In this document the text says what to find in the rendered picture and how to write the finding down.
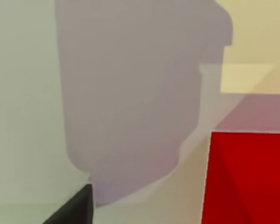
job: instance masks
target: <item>red block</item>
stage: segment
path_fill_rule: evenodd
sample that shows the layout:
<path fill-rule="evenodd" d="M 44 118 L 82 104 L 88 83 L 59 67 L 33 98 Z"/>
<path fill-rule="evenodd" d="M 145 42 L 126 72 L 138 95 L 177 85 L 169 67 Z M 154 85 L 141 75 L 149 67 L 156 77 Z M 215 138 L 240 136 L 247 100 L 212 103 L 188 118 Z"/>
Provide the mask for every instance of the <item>red block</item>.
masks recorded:
<path fill-rule="evenodd" d="M 202 224 L 280 224 L 280 134 L 212 134 Z"/>

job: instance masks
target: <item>black object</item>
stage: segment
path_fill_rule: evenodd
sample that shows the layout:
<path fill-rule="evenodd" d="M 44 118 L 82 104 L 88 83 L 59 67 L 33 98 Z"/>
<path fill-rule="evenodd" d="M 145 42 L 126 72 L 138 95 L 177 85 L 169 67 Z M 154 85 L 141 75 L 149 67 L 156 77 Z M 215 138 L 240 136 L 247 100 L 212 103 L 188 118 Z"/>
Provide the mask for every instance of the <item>black object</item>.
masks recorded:
<path fill-rule="evenodd" d="M 85 185 L 43 224 L 92 224 L 92 185 Z"/>

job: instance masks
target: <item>red object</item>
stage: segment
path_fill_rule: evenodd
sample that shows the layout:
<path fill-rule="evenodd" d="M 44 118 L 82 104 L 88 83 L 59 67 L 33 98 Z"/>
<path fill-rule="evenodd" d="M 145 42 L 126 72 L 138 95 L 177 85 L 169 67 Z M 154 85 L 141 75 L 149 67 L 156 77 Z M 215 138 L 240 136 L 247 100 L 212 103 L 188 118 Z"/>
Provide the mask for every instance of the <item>red object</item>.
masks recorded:
<path fill-rule="evenodd" d="M 212 134 L 202 224 L 280 224 L 280 134 Z"/>

